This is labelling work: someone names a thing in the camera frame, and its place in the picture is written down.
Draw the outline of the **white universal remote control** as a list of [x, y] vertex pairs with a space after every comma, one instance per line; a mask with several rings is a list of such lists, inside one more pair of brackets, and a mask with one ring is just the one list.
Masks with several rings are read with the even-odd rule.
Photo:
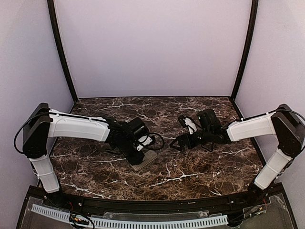
[[138, 165], [131, 165], [131, 168], [134, 171], [139, 171], [145, 166], [149, 165], [153, 160], [155, 160], [158, 157], [158, 154], [153, 150], [148, 150], [144, 153], [143, 161]]

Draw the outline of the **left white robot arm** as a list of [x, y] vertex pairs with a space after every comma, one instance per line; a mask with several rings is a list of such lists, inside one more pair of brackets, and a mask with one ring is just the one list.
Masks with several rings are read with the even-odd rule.
[[30, 160], [47, 193], [60, 190], [46, 149], [49, 137], [75, 137], [106, 142], [119, 149], [136, 171], [156, 156], [152, 151], [143, 152], [143, 148], [149, 145], [152, 139], [140, 118], [130, 122], [118, 122], [109, 118], [61, 113], [50, 109], [47, 103], [41, 103], [20, 130], [23, 132], [20, 153]]

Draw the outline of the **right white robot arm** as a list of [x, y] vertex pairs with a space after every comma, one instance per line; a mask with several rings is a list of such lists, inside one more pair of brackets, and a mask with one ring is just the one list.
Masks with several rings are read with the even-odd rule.
[[266, 165], [254, 179], [252, 186], [266, 190], [304, 150], [304, 118], [286, 104], [277, 109], [221, 125], [214, 110], [206, 109], [197, 114], [199, 124], [192, 118], [179, 116], [182, 127], [189, 132], [176, 137], [170, 147], [180, 152], [206, 144], [228, 144], [247, 138], [274, 135], [278, 146]]

